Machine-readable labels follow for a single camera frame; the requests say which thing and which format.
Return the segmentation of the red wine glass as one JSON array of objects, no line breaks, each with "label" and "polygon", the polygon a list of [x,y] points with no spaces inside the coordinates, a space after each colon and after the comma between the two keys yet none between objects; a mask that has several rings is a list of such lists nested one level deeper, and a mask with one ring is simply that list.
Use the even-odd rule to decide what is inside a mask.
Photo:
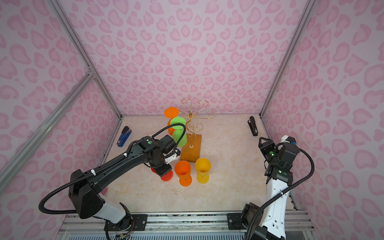
[{"label": "red wine glass", "polygon": [[173,178],[173,175],[174,175],[173,171],[170,170],[167,174],[165,174],[164,176],[161,177],[161,180],[164,182],[168,182]]}]

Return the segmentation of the orange wine glass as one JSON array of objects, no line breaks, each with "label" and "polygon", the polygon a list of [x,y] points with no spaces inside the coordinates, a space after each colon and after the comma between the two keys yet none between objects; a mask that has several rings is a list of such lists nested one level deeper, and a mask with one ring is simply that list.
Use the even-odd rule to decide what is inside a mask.
[{"label": "orange wine glass", "polygon": [[[164,111],[164,115],[166,118],[169,119],[168,121],[168,126],[171,125],[171,120],[175,117],[177,117],[179,115],[180,111],[175,108],[175,107],[170,107],[170,108],[167,108],[165,111]],[[169,132],[169,135],[172,136],[173,133],[174,133],[175,129],[173,128],[168,128],[168,132]]]},{"label": "orange wine glass", "polygon": [[179,161],[175,165],[175,173],[178,176],[179,183],[183,187],[188,187],[192,183],[191,165],[187,161]]}]

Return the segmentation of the yellow wine glass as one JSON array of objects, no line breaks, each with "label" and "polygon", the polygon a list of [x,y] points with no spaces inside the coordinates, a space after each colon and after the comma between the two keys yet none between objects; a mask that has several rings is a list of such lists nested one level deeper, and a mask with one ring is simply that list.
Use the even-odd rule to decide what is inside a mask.
[{"label": "yellow wine glass", "polygon": [[210,179],[211,162],[206,158],[200,158],[196,161],[197,181],[200,184],[206,184]]}]

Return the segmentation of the green wine glass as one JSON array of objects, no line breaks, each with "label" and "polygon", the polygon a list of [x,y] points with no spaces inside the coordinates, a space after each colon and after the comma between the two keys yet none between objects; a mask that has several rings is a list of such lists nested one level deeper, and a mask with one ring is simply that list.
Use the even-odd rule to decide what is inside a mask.
[{"label": "green wine glass", "polygon": [[[171,125],[173,124],[182,124],[183,126],[186,126],[186,120],[182,117],[175,117],[173,119],[171,119],[171,122],[170,122]],[[172,129],[174,129],[174,132],[173,132],[173,139],[175,141],[175,143],[178,143],[178,147],[182,148],[184,147],[186,144],[187,144],[187,134],[184,133],[184,127],[182,126],[174,126],[172,127]]]}]

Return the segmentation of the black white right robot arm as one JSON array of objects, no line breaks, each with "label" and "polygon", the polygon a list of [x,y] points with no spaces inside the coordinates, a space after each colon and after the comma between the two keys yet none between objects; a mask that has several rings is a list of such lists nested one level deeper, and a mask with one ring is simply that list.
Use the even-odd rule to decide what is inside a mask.
[{"label": "black white right robot arm", "polygon": [[[315,172],[312,157],[297,146],[295,138],[283,136],[280,143],[260,137],[258,147],[268,163],[264,175],[267,177],[269,200],[262,206],[245,204],[241,214],[227,214],[229,230],[246,230],[245,240],[285,240],[285,215],[291,190],[310,179]],[[304,154],[310,162],[310,172],[294,182],[291,172],[298,154]]]}]

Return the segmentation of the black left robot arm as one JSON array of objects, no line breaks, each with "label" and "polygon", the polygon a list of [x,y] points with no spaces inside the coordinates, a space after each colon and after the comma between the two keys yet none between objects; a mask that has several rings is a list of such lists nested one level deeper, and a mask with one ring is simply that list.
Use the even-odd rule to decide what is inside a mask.
[{"label": "black left robot arm", "polygon": [[[40,201],[40,212],[49,215],[78,214],[81,219],[105,220],[108,225],[112,224],[122,231],[133,229],[134,219],[128,208],[122,203],[114,205],[105,201],[101,192],[113,181],[141,164],[154,169],[159,177],[170,172],[170,163],[181,154],[178,146],[182,137],[174,140],[166,135],[157,140],[156,136],[165,130],[167,128],[152,136],[133,141],[125,152],[101,166],[86,172],[73,172],[69,183],[53,190]],[[59,211],[46,208],[46,202],[65,189],[69,190],[69,198],[75,209]]]}]

